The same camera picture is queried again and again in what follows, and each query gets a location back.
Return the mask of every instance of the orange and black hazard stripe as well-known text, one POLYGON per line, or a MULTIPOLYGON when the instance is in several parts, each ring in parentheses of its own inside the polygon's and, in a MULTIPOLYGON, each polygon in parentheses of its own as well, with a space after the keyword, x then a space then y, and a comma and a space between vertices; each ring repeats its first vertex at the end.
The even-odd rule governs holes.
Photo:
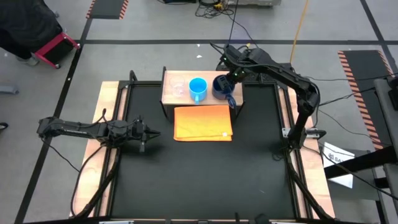
POLYGON ((90 8, 88 9, 88 12, 87 12, 87 15, 86 15, 86 18, 87 18, 87 19, 90 18, 90 13, 91 13, 91 10, 93 10, 94 3, 95 3, 95 0, 93 0, 93 1, 91 2, 90 8))
POLYGON ((390 66, 388 66, 387 60, 384 58, 383 53, 381 53, 380 50, 378 50, 378 52, 379 52, 379 55, 380 55, 381 60, 384 62, 384 65, 386 66, 386 69, 387 69, 388 73, 389 73, 392 77, 395 77, 395 75, 392 74, 392 71, 391 71, 390 66))
POLYGON ((126 14, 127 5, 129 4, 129 0, 124 0, 122 9, 120 10, 119 19, 123 19, 124 15, 126 14))
POLYGON ((354 93, 354 98, 355 98, 356 104, 358 105, 359 112, 361 113, 361 116, 365 123, 366 129, 368 130, 368 134, 372 139, 373 146, 376 150, 382 149, 384 147, 381 144, 379 135, 377 134, 376 128, 373 125, 372 118, 369 114, 369 111, 366 109, 365 102, 362 98, 362 94, 359 92, 360 90, 355 81, 355 77, 351 71, 351 68, 349 67, 349 63, 347 61, 346 55, 344 54, 344 52, 339 50, 338 57, 340 58, 340 62, 341 62, 341 65, 343 66, 344 73, 347 76, 349 87, 351 88, 351 90, 354 93))

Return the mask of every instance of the white paper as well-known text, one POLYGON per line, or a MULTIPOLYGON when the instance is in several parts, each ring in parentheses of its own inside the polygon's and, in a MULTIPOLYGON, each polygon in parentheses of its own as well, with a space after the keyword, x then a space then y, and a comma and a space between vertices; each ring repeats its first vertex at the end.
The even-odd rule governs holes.
MULTIPOLYGON (((325 155, 328 156, 329 159, 331 159, 335 163, 340 163, 355 158, 355 155, 353 153, 347 152, 346 150, 340 149, 327 142, 325 142, 325 147, 323 148, 323 152, 325 155)), ((323 168, 334 165, 334 163, 330 162, 327 158, 325 158, 325 155, 322 155, 323 168)), ((353 188, 353 176, 351 174, 342 175, 340 177, 335 177, 329 180, 337 184, 341 184, 345 187, 349 187, 351 189, 353 188)))

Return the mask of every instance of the dark blue mug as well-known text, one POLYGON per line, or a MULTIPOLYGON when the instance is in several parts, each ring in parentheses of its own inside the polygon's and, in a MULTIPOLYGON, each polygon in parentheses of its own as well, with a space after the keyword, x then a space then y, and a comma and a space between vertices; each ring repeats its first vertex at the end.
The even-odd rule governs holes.
POLYGON ((232 96, 232 92, 235 89, 235 84, 231 84, 227 81, 225 75, 219 75, 213 80, 213 88, 211 93, 216 99, 228 100, 229 106, 233 109, 236 107, 236 101, 232 96))

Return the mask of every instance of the cup handle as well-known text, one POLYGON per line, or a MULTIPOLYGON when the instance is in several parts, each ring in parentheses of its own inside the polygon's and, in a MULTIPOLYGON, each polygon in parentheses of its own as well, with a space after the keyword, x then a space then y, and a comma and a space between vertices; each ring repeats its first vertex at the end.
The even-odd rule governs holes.
POLYGON ((227 100, 228 100, 229 107, 234 109, 236 107, 235 99, 231 95, 227 95, 226 97, 227 97, 227 100))

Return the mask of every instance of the wooden table edge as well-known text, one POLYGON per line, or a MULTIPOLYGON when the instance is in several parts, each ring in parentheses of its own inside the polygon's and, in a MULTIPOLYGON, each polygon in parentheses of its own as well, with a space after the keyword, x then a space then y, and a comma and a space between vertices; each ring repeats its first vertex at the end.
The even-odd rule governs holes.
MULTIPOLYGON (((118 85, 119 82, 102 82, 93 121, 97 120, 102 115, 103 108, 106 108, 107 110, 106 118, 108 120, 112 118, 114 104, 116 102, 116 95, 118 92, 118 85)), ((121 106, 119 107, 118 111, 118 119, 122 119, 123 117, 123 108, 126 102, 126 92, 127 92, 126 89, 124 89, 122 92, 122 98, 120 102, 121 106)), ((296 99, 295 97, 296 94, 293 89, 289 88, 288 92, 290 99, 296 99)), ((290 124, 288 120, 288 112, 286 108, 284 92, 282 89, 279 89, 279 98, 282 106, 282 115, 284 117, 285 127, 288 128, 290 127, 290 124)), ((290 102, 290 105, 292 107, 294 120, 296 120, 298 116, 297 103, 293 101, 290 102)), ((312 127, 312 125, 313 125, 312 118, 309 117, 306 127, 310 128, 312 127)), ((90 156, 94 152, 95 149, 99 147, 99 145, 100 144, 97 140, 93 139, 88 140, 83 162, 88 156, 90 156)), ((315 139, 306 139, 304 146, 318 150, 318 142, 315 139)), ((333 210, 333 205, 331 203, 328 184, 325 177, 325 173, 323 171, 322 159, 320 155, 306 149, 302 149, 300 153, 302 157, 305 178, 309 191, 313 194, 317 202, 327 212, 327 214, 334 217, 335 213, 333 210)), ((115 153, 113 150, 111 154, 111 161, 109 163, 109 168, 113 163, 114 155, 115 153)), ((294 167, 297 168, 297 163, 296 163, 297 160, 295 159, 294 153, 292 153, 291 156, 292 156, 292 161, 294 162, 294 167)), ((92 158, 92 161, 87 163, 86 169, 82 171, 80 181, 78 184, 78 190, 76 191, 75 194, 75 201, 73 203, 74 211, 77 211, 75 213, 78 213, 84 208, 86 203, 90 200, 92 195, 98 189, 104 157, 105 157, 105 150, 102 149, 102 152, 99 152, 97 155, 95 155, 95 157, 92 158)), ((108 209, 109 186, 103 194, 101 208, 99 211, 100 216, 106 215, 106 211, 108 209)), ((297 186, 296 186, 296 192, 297 192, 300 216, 302 218, 305 218, 306 213, 305 213, 305 204, 303 200, 303 195, 297 186)), ((313 212, 313 216, 314 218, 317 217, 315 212, 313 212)))

